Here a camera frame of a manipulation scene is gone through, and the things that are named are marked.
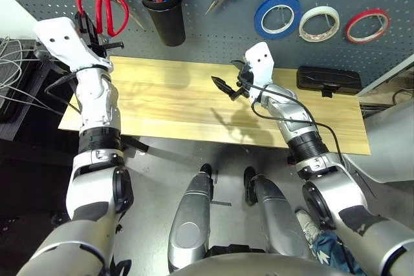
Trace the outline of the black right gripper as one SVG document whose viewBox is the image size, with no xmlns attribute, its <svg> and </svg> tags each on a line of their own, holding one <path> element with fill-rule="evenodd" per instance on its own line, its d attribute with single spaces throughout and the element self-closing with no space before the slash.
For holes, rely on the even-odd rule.
<svg viewBox="0 0 414 276">
<path fill-rule="evenodd" d="M 231 64 L 239 69 L 237 86 L 243 90 L 242 95 L 245 98 L 248 98 L 250 95 L 250 87 L 253 84 L 253 73 L 251 68 L 248 64 L 241 60 L 232 60 Z M 220 91 L 228 95 L 231 100 L 235 100 L 237 98 L 237 92 L 233 90 L 231 86 L 227 85 L 224 80 L 216 76 L 211 76 L 211 79 L 215 86 Z"/>
</svg>

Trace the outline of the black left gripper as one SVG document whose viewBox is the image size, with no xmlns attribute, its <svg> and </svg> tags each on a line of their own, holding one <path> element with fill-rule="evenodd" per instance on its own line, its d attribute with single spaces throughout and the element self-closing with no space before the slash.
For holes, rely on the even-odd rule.
<svg viewBox="0 0 414 276">
<path fill-rule="evenodd" d="M 82 39 L 97 56 L 106 58 L 107 51 L 115 48 L 124 48 L 122 41 L 115 42 L 109 35 L 97 34 L 95 25 L 86 12 L 77 12 L 74 21 L 77 31 L 82 34 Z"/>
</svg>

